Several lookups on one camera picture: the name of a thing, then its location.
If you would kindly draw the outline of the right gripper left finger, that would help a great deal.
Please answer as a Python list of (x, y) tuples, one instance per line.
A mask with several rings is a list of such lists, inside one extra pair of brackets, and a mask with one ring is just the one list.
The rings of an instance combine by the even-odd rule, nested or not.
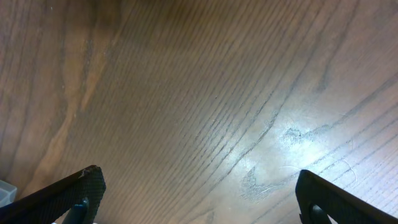
[(1, 223), (94, 222), (106, 190), (101, 168), (88, 166), (1, 208)]

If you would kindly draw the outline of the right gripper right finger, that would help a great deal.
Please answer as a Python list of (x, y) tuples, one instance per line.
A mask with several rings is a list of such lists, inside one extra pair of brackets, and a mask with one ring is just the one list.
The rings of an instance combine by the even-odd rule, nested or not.
[(295, 194), (302, 223), (397, 223), (397, 218), (309, 170), (300, 171)]

